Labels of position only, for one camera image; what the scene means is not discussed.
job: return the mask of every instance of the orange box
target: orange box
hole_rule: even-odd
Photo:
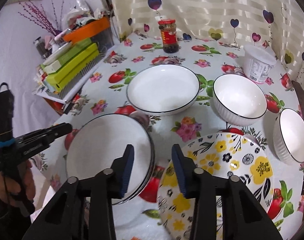
[[[83,39],[93,37],[94,35],[106,30],[109,27],[110,21],[108,17],[104,16],[101,19],[91,22],[63,36],[63,40],[66,42],[72,41],[72,43],[74,44]]]

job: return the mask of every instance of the floral plate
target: floral plate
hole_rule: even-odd
[[[185,156],[210,174],[229,178],[235,174],[247,185],[267,212],[274,190],[274,177],[265,152],[256,143],[235,133],[214,133],[201,137],[182,148]],[[193,220],[194,199],[180,193],[172,161],[160,180],[157,192],[163,225],[176,239],[188,240]],[[222,200],[216,197],[217,239],[222,238]]]

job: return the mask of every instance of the striped fabric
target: striped fabric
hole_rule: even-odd
[[[178,37],[220,37],[219,42],[238,46],[261,37],[258,43],[267,41],[290,78],[304,89],[304,13],[295,0],[150,0],[152,8],[148,0],[112,1],[120,37],[133,30],[145,33],[144,24],[148,36],[159,37],[160,16],[176,19]]]

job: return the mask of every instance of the human hand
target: human hand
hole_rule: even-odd
[[[23,185],[25,186],[25,193],[27,195],[28,200],[32,200],[35,196],[35,184],[32,175],[32,164],[29,160],[26,160],[26,171],[24,178],[22,180]],[[15,182],[13,179],[5,177],[5,183],[8,190],[8,193],[18,194],[21,191],[20,185]],[[6,195],[5,186],[4,186],[4,177],[2,172],[0,172],[0,199],[4,203],[8,203],[8,197]],[[17,207],[16,201],[9,195],[10,205],[13,207]]]

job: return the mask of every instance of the tablecloth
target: tablecloth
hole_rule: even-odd
[[[213,82],[224,74],[243,75],[243,49],[217,41],[189,39],[179,41],[180,50],[166,54],[161,49],[162,41],[132,33],[103,62],[82,89],[80,106],[60,117],[55,124],[69,122],[73,132],[59,138],[38,158],[39,167],[57,190],[67,179],[67,148],[72,139],[88,121],[103,114],[129,114],[133,108],[126,99],[126,87],[140,71],[158,64],[183,65],[194,71],[200,80],[201,90],[197,101],[187,110],[172,116],[150,116],[148,131],[155,146],[156,161],[170,159],[171,147],[181,147],[191,139],[217,132],[218,130],[239,131],[256,138],[265,150],[275,174],[276,198],[272,200],[273,222],[283,239],[290,238],[299,228],[303,217],[304,196],[302,184],[304,164],[287,166],[273,154],[272,133],[278,112],[291,108],[300,112],[296,93],[281,63],[271,70],[264,84],[259,87],[266,94],[268,111],[263,119],[248,127],[236,127],[226,123],[218,115],[212,101]],[[190,131],[182,133],[179,124],[194,122]],[[141,240],[170,239],[159,221],[158,204],[135,197],[128,203],[114,206],[117,239]]]

